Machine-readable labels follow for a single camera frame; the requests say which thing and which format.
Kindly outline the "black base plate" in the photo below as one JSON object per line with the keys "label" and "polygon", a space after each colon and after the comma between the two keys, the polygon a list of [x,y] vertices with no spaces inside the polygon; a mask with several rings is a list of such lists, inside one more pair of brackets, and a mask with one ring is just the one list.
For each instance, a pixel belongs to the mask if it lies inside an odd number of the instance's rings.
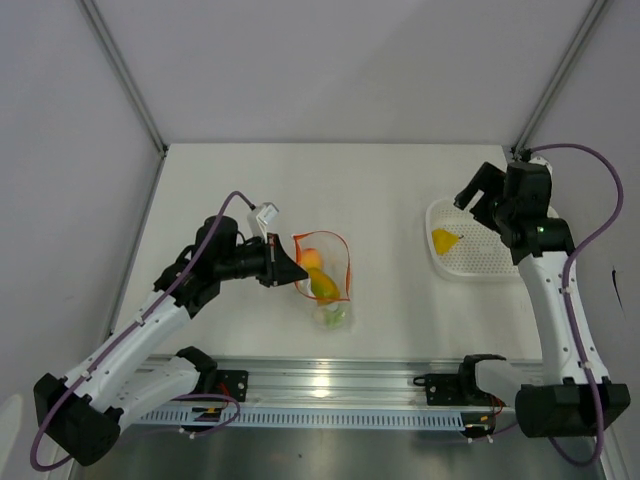
{"label": "black base plate", "polygon": [[242,403],[246,400],[248,386],[248,371],[216,370],[204,376],[198,389],[200,393],[226,395]]}
{"label": "black base plate", "polygon": [[422,388],[429,406],[490,407],[492,396],[478,388],[474,380],[454,373],[431,373],[414,377],[414,386]]}

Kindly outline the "left aluminium frame post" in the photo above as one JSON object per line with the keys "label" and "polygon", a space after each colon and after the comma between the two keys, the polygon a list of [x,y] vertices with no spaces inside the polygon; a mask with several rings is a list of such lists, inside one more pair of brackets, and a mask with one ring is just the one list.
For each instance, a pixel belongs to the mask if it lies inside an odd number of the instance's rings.
{"label": "left aluminium frame post", "polygon": [[134,114],[140,122],[146,136],[153,145],[157,154],[163,158],[168,150],[160,130],[154,120],[144,96],[132,75],[124,55],[113,36],[96,1],[76,1],[87,26],[92,32],[97,45],[111,68],[121,90],[129,102]]}

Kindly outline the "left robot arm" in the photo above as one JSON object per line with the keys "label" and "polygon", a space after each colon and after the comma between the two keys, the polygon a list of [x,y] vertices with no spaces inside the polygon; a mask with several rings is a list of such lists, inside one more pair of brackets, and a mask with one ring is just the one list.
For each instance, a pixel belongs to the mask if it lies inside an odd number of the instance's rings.
{"label": "left robot arm", "polygon": [[47,373],[36,382],[38,431],[30,450],[34,470],[47,472],[62,465],[39,462],[43,438],[53,440],[69,459],[89,466],[104,457],[134,421],[167,402],[240,404],[220,389],[217,362],[195,347],[179,350],[159,369],[138,371],[157,346],[219,295],[223,282],[254,278],[264,287],[277,287],[307,279],[278,235],[265,232],[244,242],[237,237],[234,219],[206,219],[194,243],[164,269],[126,327],[64,376]]}

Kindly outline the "white perforated plastic basket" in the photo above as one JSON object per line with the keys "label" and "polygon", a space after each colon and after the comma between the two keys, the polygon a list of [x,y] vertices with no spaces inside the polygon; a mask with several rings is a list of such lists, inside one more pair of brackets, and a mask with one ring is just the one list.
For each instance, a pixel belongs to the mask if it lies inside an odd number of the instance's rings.
{"label": "white perforated plastic basket", "polygon": [[[439,253],[433,233],[443,230],[458,241],[447,252]],[[497,233],[473,219],[468,211],[457,209],[451,198],[433,202],[425,213],[427,248],[436,272],[451,282],[521,283],[511,253]]]}

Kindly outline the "yellow green mango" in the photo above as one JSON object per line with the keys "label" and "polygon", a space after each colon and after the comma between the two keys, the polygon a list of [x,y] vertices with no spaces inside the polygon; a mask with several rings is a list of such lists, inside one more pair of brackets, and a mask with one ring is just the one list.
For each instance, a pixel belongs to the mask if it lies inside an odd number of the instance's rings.
{"label": "yellow green mango", "polygon": [[326,305],[340,299],[337,284],[322,270],[309,269],[310,289],[319,305]]}

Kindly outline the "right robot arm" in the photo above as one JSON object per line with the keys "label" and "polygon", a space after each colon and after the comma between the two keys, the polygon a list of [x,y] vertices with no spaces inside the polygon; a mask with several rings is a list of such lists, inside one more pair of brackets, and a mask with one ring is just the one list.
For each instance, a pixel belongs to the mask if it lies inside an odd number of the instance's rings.
{"label": "right robot arm", "polygon": [[626,384],[614,383],[590,335],[568,223],[549,214],[552,178],[545,165],[485,162],[454,205],[496,232],[511,254],[534,311],[543,382],[514,380],[498,393],[529,438],[595,437],[629,406]]}

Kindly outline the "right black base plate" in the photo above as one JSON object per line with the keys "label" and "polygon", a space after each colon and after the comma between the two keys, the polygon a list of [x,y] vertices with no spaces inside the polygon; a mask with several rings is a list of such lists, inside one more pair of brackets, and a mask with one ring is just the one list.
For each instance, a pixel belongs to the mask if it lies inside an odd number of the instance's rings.
{"label": "right black base plate", "polygon": [[422,388],[429,406],[490,407],[492,396],[478,388],[474,380],[454,373],[431,373],[414,377],[414,386]]}

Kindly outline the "clear zip top bag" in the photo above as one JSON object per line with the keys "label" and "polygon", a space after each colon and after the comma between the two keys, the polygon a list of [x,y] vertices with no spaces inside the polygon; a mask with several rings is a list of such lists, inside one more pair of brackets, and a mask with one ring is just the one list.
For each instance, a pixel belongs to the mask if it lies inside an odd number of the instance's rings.
{"label": "clear zip top bag", "polygon": [[327,330],[352,323],[352,266],[349,246],[339,234],[316,230],[292,236],[295,261],[308,275],[296,290],[312,302],[313,320]]}

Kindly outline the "aluminium frame post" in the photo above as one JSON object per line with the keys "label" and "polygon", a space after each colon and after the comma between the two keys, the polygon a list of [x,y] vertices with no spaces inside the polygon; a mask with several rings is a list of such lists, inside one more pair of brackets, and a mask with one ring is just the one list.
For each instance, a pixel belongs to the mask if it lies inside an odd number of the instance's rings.
{"label": "aluminium frame post", "polygon": [[154,120],[144,96],[132,75],[124,55],[113,36],[96,1],[76,1],[87,26],[92,32],[97,45],[111,68],[121,90],[129,102],[134,114],[140,122],[146,136],[153,145],[157,154],[163,158],[168,150],[160,130]]}
{"label": "aluminium frame post", "polygon": [[541,95],[536,100],[533,110],[514,142],[504,148],[508,160],[519,160],[521,153],[528,148],[613,5],[614,1],[611,0],[595,0],[589,3],[586,13],[572,34]]}

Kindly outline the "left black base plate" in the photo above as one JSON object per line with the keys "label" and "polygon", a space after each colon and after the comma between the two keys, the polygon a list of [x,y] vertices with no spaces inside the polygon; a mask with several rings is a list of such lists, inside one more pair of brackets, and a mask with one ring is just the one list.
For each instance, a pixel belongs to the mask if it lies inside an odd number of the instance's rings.
{"label": "left black base plate", "polygon": [[198,389],[200,393],[226,395],[242,403],[246,400],[248,386],[248,371],[216,370],[204,376]]}

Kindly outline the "white cauliflower with leaves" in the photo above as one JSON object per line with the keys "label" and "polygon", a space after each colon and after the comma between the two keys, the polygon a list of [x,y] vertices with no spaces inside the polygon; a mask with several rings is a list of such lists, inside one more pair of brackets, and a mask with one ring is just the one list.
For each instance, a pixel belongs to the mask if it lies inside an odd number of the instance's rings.
{"label": "white cauliflower with leaves", "polygon": [[348,320],[347,310],[337,305],[335,307],[317,307],[312,315],[314,321],[326,329],[337,329],[344,326]]}

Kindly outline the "right aluminium frame post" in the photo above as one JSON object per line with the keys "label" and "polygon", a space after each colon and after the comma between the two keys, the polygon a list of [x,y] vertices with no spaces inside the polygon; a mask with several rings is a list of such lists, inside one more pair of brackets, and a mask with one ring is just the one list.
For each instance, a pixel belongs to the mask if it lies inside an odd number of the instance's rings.
{"label": "right aluminium frame post", "polygon": [[611,0],[595,0],[589,3],[586,13],[572,34],[541,95],[536,100],[533,110],[514,142],[504,148],[508,160],[519,160],[521,153],[528,148],[613,5],[614,1]]}

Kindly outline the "aluminium mounting rail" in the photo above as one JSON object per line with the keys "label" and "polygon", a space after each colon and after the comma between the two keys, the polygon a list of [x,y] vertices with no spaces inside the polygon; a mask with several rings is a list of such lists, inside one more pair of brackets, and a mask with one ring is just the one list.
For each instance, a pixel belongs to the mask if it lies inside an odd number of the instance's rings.
{"label": "aluminium mounting rail", "polygon": [[[523,385],[540,383],[537,364],[511,364],[494,359],[481,390],[512,404]],[[216,370],[246,370],[249,386],[242,403],[220,394],[200,393],[204,376]],[[354,364],[345,362],[276,361],[217,363],[197,349],[142,363],[105,359],[97,367],[85,361],[66,374],[60,388],[64,407],[84,403],[100,414],[115,413],[120,426],[168,404],[230,404],[243,406],[320,409],[476,408],[429,406],[422,388],[413,385],[415,375],[393,362]]]}

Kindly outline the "orange pink peach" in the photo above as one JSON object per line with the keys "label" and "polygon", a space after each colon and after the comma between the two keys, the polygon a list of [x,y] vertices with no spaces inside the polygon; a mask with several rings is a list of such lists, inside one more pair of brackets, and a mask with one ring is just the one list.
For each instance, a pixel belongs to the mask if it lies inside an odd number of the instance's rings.
{"label": "orange pink peach", "polygon": [[315,248],[306,248],[300,252],[299,265],[305,270],[323,270],[324,260],[319,250]]}

